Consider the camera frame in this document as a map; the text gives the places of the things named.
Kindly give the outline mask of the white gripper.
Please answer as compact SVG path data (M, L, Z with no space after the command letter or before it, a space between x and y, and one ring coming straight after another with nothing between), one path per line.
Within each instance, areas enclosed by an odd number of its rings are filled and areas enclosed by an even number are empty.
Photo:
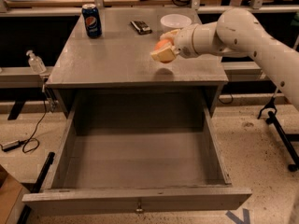
M175 29L163 33L160 39L174 42L174 46L172 44L157 44L154 51L150 53L151 58L156 62L170 63L177 58L178 54L186 59L198 57L199 54L193 46L193 34L196 28L197 24L192 24L181 30Z

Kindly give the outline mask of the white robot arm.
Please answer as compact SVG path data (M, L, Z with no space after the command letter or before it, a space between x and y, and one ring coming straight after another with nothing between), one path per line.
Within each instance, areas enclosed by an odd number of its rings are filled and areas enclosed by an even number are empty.
M170 63L177 56L189 59L203 54L250 57L299 109L299 52L268 34L249 11L232 8L215 22L164 33L150 56Z

